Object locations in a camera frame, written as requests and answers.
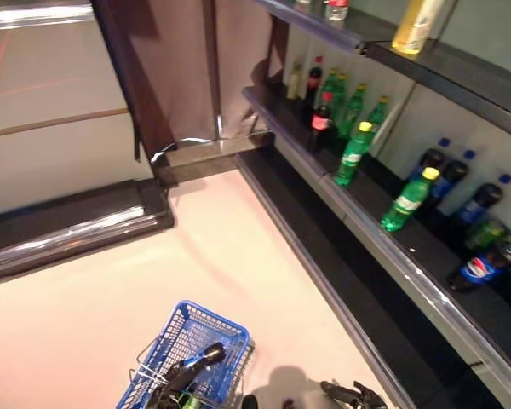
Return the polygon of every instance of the bottle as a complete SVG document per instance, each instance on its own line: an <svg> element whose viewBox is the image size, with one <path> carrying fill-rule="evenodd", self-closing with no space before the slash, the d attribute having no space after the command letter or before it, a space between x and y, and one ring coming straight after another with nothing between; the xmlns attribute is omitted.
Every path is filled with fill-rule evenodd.
<svg viewBox="0 0 511 409"><path fill-rule="evenodd" d="M485 254L469 262L447 278L453 291L469 291L495 279L511 268L511 236L495 243Z"/></svg>
<svg viewBox="0 0 511 409"><path fill-rule="evenodd" d="M371 124L362 122L359 124L359 130L348 142L344 154L341 158L341 164L337 170L333 180L339 186L348 186L352 180L352 175L358 167L358 163L365 152L369 150L367 147L371 139Z"/></svg>
<svg viewBox="0 0 511 409"><path fill-rule="evenodd" d="M444 0L411 0L392 41L400 53L418 54Z"/></svg>
<svg viewBox="0 0 511 409"><path fill-rule="evenodd" d="M388 98L385 95L381 96L381 98L378 100L378 104L376 104L376 107L373 109L373 111L371 111L369 117L367 117L367 122L371 123L371 134L373 138L384 122L387 104Z"/></svg>
<svg viewBox="0 0 511 409"><path fill-rule="evenodd" d="M334 94L336 91L336 81L336 70L335 68L331 68L330 75L327 76L327 79L325 79L324 85L322 85L322 89L320 90L320 97L317 104L318 107L322 105L322 95L324 92L331 92L332 98L335 98Z"/></svg>
<svg viewBox="0 0 511 409"><path fill-rule="evenodd" d="M293 65L293 71L290 74L290 82L288 83L288 94L286 96L289 100L297 98L297 90L299 89L299 83L301 82L301 63L295 62Z"/></svg>
<svg viewBox="0 0 511 409"><path fill-rule="evenodd" d="M441 138L438 143L438 147L446 148L451 144L451 140L448 138ZM427 167L438 169L443 162L445 162L445 155L437 148L428 149L420 158L418 165L411 172L409 176L409 181L414 181L418 179L424 170Z"/></svg>
<svg viewBox="0 0 511 409"><path fill-rule="evenodd" d="M325 18L331 21L342 21L347 17L349 0L328 0Z"/></svg>
<svg viewBox="0 0 511 409"><path fill-rule="evenodd" d="M473 230L464 245L471 251L484 251L502 238L506 232L504 224L491 217Z"/></svg>
<svg viewBox="0 0 511 409"><path fill-rule="evenodd" d="M348 101L347 110L344 119L339 126L339 136L342 139L348 139L352 133L352 129L356 122L358 122L359 114L364 108L364 93L365 84L358 84L358 88L350 101Z"/></svg>
<svg viewBox="0 0 511 409"><path fill-rule="evenodd" d="M312 132L307 146L309 152L317 152L322 147L324 142L322 134L330 127L330 103L332 98L333 94L329 91L325 91L322 94L322 105L314 111L313 120L311 122Z"/></svg>
<svg viewBox="0 0 511 409"><path fill-rule="evenodd" d="M346 78L347 76L343 73L339 74L335 83L335 90L333 91L333 101L331 102L331 119L333 119L335 125L338 125L342 118L342 110L344 109L347 100Z"/></svg>
<svg viewBox="0 0 511 409"><path fill-rule="evenodd" d="M307 93L305 94L305 105L309 107L314 106L316 101L316 93L320 86L320 80L322 79L322 61L324 57L318 56L314 59L314 66L310 69L307 79Z"/></svg>
<svg viewBox="0 0 511 409"><path fill-rule="evenodd" d="M503 185L508 185L511 182L511 175L501 175L498 181ZM469 226L476 223L502 197L503 190L497 185L485 183L479 187L471 199L463 204L452 217L451 230L453 230L453 233L466 232Z"/></svg>
<svg viewBox="0 0 511 409"><path fill-rule="evenodd" d="M469 149L463 154L463 158L466 159L466 162L472 160L474 157L475 152ZM437 207L448 192L450 192L468 172L469 166L461 160L450 161L441 172L439 179L435 181L428 199L424 202L424 208L430 209Z"/></svg>
<svg viewBox="0 0 511 409"><path fill-rule="evenodd" d="M389 232L400 230L405 221L428 196L432 182L439 176L435 168L426 168L422 172L422 178L410 181L404 187L400 196L393 202L392 208L384 215L381 226Z"/></svg>

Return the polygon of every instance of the white floor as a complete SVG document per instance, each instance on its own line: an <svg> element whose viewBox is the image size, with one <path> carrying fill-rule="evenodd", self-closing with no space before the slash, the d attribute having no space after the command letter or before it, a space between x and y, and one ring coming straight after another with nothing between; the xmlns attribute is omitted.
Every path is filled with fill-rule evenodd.
<svg viewBox="0 0 511 409"><path fill-rule="evenodd" d="M182 299L250 330L243 388L263 409L310 380L382 393L237 171L184 183L170 200L174 229L0 283L0 409L115 407Z"/></svg>

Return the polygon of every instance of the yellow bottle cap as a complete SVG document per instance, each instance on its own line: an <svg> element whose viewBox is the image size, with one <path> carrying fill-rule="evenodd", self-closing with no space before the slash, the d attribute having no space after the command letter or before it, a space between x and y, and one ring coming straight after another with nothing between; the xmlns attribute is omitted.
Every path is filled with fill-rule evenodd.
<svg viewBox="0 0 511 409"><path fill-rule="evenodd" d="M429 179L430 181L434 181L439 176L439 171L435 168L426 168L422 172L422 177L425 179Z"/></svg>
<svg viewBox="0 0 511 409"><path fill-rule="evenodd" d="M359 124L359 130L361 130L362 132L369 132L371 130L371 127L373 125L371 125L371 122L362 122Z"/></svg>

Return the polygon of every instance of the shelf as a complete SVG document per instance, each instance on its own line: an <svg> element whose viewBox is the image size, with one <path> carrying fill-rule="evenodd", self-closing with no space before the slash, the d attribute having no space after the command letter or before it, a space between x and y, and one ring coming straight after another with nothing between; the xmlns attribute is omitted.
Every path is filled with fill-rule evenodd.
<svg viewBox="0 0 511 409"><path fill-rule="evenodd" d="M328 43L354 52L363 41L392 40L396 26L356 9L348 10L344 21L329 21L324 17L324 3L310 2L308 5L294 0L253 0L267 11L290 24L323 38Z"/></svg>
<svg viewBox="0 0 511 409"><path fill-rule="evenodd" d="M86 0L0 0L0 30L94 19Z"/></svg>
<svg viewBox="0 0 511 409"><path fill-rule="evenodd" d="M369 42L367 57L441 94L511 134L511 72L436 40L407 57Z"/></svg>
<svg viewBox="0 0 511 409"><path fill-rule="evenodd" d="M275 147L237 161L396 407L502 407Z"/></svg>
<svg viewBox="0 0 511 409"><path fill-rule="evenodd" d="M490 286L468 295L448 292L445 278L462 260L417 220L393 235L381 230L378 221L393 196L370 177L375 168L371 161L365 160L351 186L341 189L330 172L339 164L344 146L335 144L312 155L304 148L310 132L289 101L261 87L246 88L243 94L275 133L275 147L463 359L480 366L474 370L492 393L511 407L509 304Z"/></svg>

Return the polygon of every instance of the wall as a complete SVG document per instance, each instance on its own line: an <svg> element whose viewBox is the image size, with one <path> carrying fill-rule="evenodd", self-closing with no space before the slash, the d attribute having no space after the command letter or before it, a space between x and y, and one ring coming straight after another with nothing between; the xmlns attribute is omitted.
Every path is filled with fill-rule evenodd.
<svg viewBox="0 0 511 409"><path fill-rule="evenodd" d="M95 21L0 31L0 212L152 177L142 157Z"/></svg>

